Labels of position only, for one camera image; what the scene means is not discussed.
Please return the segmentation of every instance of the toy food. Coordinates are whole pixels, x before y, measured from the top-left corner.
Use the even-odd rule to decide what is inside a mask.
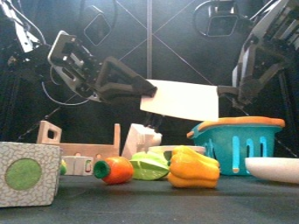
[[[95,163],[94,175],[110,184],[126,183],[134,176],[134,166],[125,157],[107,157]]]
[[[66,175],[67,173],[67,163],[64,159],[60,161],[60,175]]]
[[[250,123],[281,126],[282,128],[286,126],[286,121],[283,119],[270,118],[266,116],[239,116],[239,117],[222,117],[217,122],[206,121],[201,124],[199,131],[203,131],[214,126],[250,124]]]
[[[134,179],[155,180],[163,178],[169,171],[169,161],[165,158],[165,153],[138,152],[130,160],[135,174]]]
[[[187,146],[173,150],[169,181],[175,187],[215,188],[221,177],[219,161],[203,156]]]

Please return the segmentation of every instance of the white cube box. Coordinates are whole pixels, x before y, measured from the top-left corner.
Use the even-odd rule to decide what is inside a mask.
[[[67,164],[66,175],[92,175],[94,157],[64,156],[62,159]]]
[[[62,148],[0,143],[0,207],[48,206],[58,192]]]

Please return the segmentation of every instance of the yellow bell pepper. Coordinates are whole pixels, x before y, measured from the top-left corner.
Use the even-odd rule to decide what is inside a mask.
[[[219,161],[187,146],[173,150],[169,181],[175,187],[215,188],[221,178]]]

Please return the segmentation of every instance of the pepper stem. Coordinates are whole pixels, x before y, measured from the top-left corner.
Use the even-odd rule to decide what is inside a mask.
[[[98,161],[94,165],[94,175],[98,179],[103,179],[110,174],[111,168],[106,161]]]

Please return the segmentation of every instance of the white paper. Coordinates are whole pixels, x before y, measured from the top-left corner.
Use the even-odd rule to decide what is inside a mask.
[[[149,81],[158,90],[154,97],[142,97],[142,110],[195,121],[219,120],[217,86],[169,80]]]

